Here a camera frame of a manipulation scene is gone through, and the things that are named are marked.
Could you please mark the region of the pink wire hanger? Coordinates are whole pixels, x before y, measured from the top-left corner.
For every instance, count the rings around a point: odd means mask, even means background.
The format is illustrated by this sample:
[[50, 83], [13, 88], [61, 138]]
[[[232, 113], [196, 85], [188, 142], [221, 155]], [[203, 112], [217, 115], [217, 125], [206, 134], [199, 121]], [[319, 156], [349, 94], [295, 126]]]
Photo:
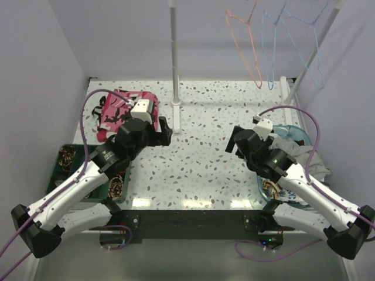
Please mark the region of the pink wire hanger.
[[[261, 89], [263, 86], [263, 78], [260, 71], [260, 67], [258, 65], [258, 56], [257, 56], [257, 49], [255, 47], [255, 41], [254, 36], [251, 28], [251, 23], [253, 19], [253, 15], [255, 10], [257, 9], [258, 1], [253, 1], [253, 5], [250, 9], [250, 12], [248, 13], [248, 16], [246, 18], [241, 18], [233, 13], [230, 12], [229, 9], [225, 10], [225, 20], [227, 23], [227, 26], [229, 28], [229, 32], [231, 34], [231, 38], [233, 40], [233, 43], [235, 44], [235, 47], [240, 55], [240, 58], [244, 64], [244, 67], [247, 71], [248, 76], [251, 78], [251, 81], [254, 83], [255, 87], [257, 89]], [[237, 40], [236, 34], [233, 29], [233, 25], [231, 24], [231, 21], [234, 20], [243, 26], [246, 27], [247, 36], [248, 36], [248, 42], [250, 44], [248, 50], [253, 55], [253, 66], [251, 67], [246, 56], [245, 56], [245, 49], [241, 47], [241, 43]]]

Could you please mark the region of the grey tank top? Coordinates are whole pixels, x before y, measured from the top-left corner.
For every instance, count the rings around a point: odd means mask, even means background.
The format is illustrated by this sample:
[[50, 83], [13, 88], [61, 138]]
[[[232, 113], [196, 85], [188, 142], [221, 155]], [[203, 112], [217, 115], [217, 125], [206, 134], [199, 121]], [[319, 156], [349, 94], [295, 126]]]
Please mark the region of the grey tank top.
[[[294, 157], [299, 164], [305, 167], [313, 146], [300, 146], [292, 139], [283, 139], [278, 136], [273, 140], [271, 148], [278, 148], [287, 152]], [[313, 154], [312, 160], [310, 161], [309, 174], [317, 180], [323, 180], [326, 176], [330, 175], [330, 170], [326, 167], [317, 152]]]

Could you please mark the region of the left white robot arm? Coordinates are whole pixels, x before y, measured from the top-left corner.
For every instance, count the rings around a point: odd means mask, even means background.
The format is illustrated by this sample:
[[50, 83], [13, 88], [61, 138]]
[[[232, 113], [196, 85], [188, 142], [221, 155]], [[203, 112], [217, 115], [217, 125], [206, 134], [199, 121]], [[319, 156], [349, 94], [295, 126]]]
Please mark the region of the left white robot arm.
[[127, 170], [145, 148], [169, 146], [173, 131], [164, 116], [159, 117], [159, 124], [160, 129], [156, 130], [148, 121], [128, 119], [116, 135], [86, 153], [83, 164], [53, 191], [29, 206], [18, 204], [12, 209], [16, 234], [34, 257], [52, 253], [71, 234], [93, 227], [120, 226], [121, 215], [114, 211], [112, 200], [103, 200], [83, 211], [68, 211], [89, 192]]

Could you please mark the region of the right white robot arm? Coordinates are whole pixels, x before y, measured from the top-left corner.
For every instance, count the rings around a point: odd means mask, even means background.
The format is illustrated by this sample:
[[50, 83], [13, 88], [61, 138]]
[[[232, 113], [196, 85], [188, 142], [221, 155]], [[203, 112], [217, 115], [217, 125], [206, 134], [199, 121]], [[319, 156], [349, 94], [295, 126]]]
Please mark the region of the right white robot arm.
[[236, 155], [250, 171], [294, 192], [315, 212], [272, 199], [262, 210], [263, 227], [274, 230], [280, 225], [307, 232], [325, 241], [339, 256], [353, 260], [374, 228], [374, 209], [343, 199], [307, 173], [287, 152], [271, 149], [272, 141], [271, 136], [263, 139], [254, 129], [235, 126], [226, 152], [237, 148]]

